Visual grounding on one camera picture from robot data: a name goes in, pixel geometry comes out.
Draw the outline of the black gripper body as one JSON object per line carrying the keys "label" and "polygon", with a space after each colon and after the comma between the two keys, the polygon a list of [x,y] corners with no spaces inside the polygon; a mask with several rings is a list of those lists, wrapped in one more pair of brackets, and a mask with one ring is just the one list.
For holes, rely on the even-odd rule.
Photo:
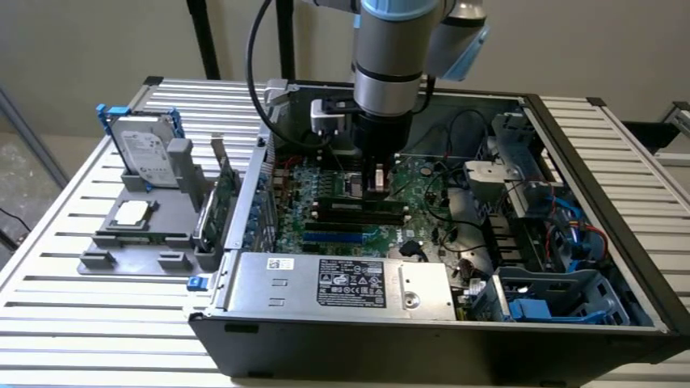
{"label": "black gripper body", "polygon": [[362,157],[388,158],[408,141],[412,113],[400,116],[376,116],[357,113],[352,119],[352,143]]}

